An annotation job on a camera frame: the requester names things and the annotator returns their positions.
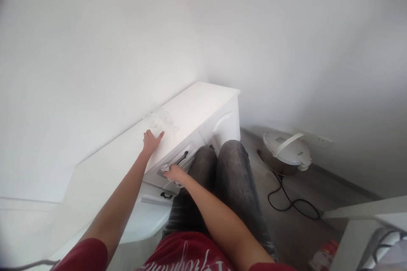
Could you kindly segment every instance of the leg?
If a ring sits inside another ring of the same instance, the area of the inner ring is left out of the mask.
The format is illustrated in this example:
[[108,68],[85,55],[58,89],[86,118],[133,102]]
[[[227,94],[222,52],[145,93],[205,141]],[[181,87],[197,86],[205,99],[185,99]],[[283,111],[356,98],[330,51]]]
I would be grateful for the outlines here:
[[215,194],[239,216],[267,253],[277,261],[274,244],[260,207],[248,154],[236,140],[227,141],[220,150]]
[[[188,174],[209,191],[215,187],[216,154],[207,146],[201,147],[195,154]],[[170,216],[162,233],[162,238],[172,232],[195,231],[207,234],[204,220],[191,195],[185,188],[174,198]]]

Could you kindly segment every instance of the cabinet door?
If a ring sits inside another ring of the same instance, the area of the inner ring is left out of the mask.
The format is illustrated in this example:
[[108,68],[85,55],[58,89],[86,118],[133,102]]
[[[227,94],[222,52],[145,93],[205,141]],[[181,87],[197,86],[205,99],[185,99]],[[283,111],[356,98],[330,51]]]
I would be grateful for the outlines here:
[[144,174],[143,181],[157,186],[163,190],[171,191],[173,193],[178,193],[179,188],[175,184],[169,181],[163,176],[161,171],[162,166],[165,164],[171,165],[178,163],[184,156],[185,152],[188,152],[185,159],[179,164],[185,171],[191,166],[195,153],[198,149],[204,146],[205,143],[202,140],[199,132],[195,131],[189,135],[185,140],[183,140],[175,149],[172,150],[168,155],[166,155],[160,162],[158,162],[154,167],[152,167],[148,172]]
[[219,153],[223,143],[228,140],[240,141],[239,106],[237,96],[223,105],[199,128],[206,145],[213,145]]
[[141,184],[136,204],[131,212],[120,243],[144,240],[154,236],[168,221],[173,194],[146,183]]

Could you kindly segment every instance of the rice cooker lid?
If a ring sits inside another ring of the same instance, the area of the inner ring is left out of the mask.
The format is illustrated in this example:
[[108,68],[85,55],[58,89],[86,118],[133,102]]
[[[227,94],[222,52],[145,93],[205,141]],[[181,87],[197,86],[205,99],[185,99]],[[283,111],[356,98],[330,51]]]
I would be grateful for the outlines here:
[[[275,155],[280,145],[289,138],[291,138],[289,134],[269,131],[263,135],[263,142],[271,153]],[[308,147],[298,139],[288,144],[280,151],[276,158],[290,165],[310,164],[312,162]]]

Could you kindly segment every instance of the white cabinet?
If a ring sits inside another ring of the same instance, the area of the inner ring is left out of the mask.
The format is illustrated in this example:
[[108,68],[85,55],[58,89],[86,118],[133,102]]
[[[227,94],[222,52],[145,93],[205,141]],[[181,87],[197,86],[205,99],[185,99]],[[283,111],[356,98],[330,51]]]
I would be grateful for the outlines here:
[[[168,101],[163,108],[171,115],[177,131],[165,130],[160,146],[147,164],[139,198],[123,238],[146,238],[162,226],[170,210],[170,196],[179,188],[162,176],[161,166],[174,163],[185,150],[187,169],[203,145],[219,152],[224,142],[240,140],[237,96],[239,90],[197,82]],[[54,253],[96,216],[119,185],[143,149],[143,133],[149,129],[142,120],[79,164],[72,175],[50,239]]]

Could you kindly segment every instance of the hand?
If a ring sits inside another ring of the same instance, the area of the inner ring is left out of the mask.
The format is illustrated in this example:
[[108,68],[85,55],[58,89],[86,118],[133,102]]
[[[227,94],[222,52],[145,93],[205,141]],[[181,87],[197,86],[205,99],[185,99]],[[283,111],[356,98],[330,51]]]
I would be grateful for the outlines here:
[[158,145],[161,142],[162,137],[164,136],[164,131],[160,133],[158,138],[155,138],[153,133],[151,132],[150,129],[148,129],[144,133],[144,148],[143,151],[149,155],[152,155],[154,150],[157,149]]
[[164,172],[164,177],[168,178],[170,181],[176,181],[178,183],[183,183],[182,181],[188,174],[178,165],[173,164],[170,166],[170,171]]

